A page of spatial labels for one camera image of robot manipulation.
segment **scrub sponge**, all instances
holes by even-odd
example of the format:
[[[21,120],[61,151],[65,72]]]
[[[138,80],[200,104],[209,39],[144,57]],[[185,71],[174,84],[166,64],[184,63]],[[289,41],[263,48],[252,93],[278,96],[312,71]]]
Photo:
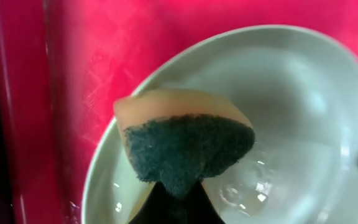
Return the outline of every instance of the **scrub sponge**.
[[[226,98],[196,90],[148,91],[114,109],[138,178],[157,183],[130,223],[223,223],[201,183],[251,150],[249,120]]]

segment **red surface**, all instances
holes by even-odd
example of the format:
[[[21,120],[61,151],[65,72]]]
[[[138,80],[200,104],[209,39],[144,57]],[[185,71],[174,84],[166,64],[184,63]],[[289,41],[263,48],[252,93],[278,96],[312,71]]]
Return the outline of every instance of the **red surface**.
[[[113,101],[192,44],[244,26],[291,24],[358,55],[358,0],[48,0],[48,67],[42,7],[0,0],[0,107],[17,223],[25,223],[21,197],[28,224],[58,223],[61,209],[64,221],[79,222],[76,205]]]

